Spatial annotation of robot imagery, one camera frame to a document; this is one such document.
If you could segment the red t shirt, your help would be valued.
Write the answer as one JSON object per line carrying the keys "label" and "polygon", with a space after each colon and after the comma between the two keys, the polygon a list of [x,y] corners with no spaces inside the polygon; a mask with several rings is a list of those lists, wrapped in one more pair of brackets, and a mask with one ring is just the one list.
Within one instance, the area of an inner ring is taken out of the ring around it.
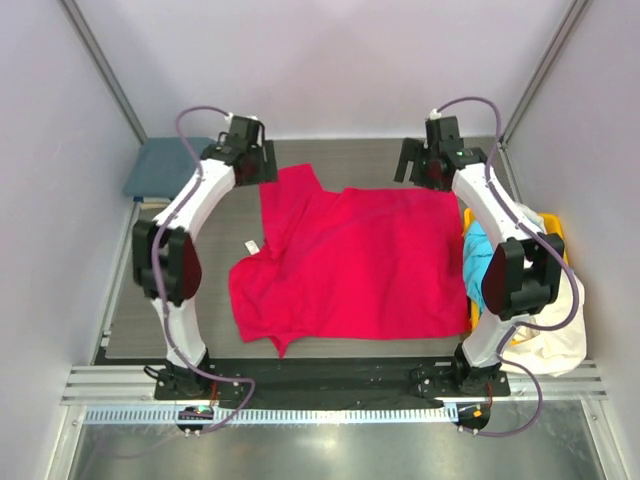
{"label": "red t shirt", "polygon": [[308,164],[260,187],[264,241],[229,274],[240,337],[279,355],[303,338],[413,340],[470,326],[457,198],[326,190]]}

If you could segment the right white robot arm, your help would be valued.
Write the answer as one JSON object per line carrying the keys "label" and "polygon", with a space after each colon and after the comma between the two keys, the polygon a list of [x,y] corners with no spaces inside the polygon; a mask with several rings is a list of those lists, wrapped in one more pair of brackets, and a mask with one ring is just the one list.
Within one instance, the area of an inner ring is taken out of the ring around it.
{"label": "right white robot arm", "polygon": [[441,377],[456,395],[481,396],[497,379],[500,356],[517,329],[557,299],[564,242],[531,222],[492,179],[485,153],[465,147],[456,117],[434,111],[425,128],[425,140],[403,140],[396,181],[454,193],[471,208],[492,247],[482,281],[485,308]]}

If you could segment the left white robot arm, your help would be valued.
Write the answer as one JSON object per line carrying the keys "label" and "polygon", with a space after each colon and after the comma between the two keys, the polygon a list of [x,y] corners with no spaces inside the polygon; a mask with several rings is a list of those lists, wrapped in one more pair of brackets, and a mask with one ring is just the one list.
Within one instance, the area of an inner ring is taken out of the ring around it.
{"label": "left white robot arm", "polygon": [[274,144],[255,116],[224,115],[228,129],[202,151],[178,136],[195,170],[169,205],[132,229],[133,279],[159,317],[166,344],[163,368],[146,368],[160,400],[208,396],[220,377],[210,368],[195,297],[202,281],[196,238],[209,215],[232,189],[274,182]]}

